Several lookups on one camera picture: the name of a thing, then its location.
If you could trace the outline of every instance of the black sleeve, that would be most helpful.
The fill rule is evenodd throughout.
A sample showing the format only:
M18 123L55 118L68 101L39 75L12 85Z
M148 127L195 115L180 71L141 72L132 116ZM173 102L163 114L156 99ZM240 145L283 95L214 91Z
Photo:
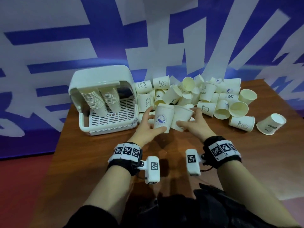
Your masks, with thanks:
M82 206L63 228L118 227L116 219L107 211L95 206Z

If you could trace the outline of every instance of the left hand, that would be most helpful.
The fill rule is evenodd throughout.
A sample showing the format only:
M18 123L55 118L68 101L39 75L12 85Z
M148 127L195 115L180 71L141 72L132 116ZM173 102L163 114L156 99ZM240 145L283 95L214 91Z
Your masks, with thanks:
M136 129L133 136L128 140L128 142L134 142L141 148L152 141L157 135L164 133L167 128L165 126L152 129L153 125L148 123L148 119L154 118L154 115L149 115L152 107L149 107L143 114L143 118L138 128Z

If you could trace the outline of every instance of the right hand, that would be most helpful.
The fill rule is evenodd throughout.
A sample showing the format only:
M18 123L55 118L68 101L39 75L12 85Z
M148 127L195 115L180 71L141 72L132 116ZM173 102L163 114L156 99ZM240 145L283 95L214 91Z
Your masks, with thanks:
M189 132L199 138L201 142L204 142L207 138L216 136L216 134L208 126L206 120L203 118L202 110L199 108L192 108L191 110L194 111L194 121L177 121L177 126L189 130Z

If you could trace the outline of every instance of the blue and white backdrop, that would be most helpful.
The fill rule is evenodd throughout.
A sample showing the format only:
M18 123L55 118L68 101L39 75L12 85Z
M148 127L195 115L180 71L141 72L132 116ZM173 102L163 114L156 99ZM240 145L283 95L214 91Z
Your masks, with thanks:
M304 0L0 0L0 158L55 150L76 70L264 78L302 110L303 53Z

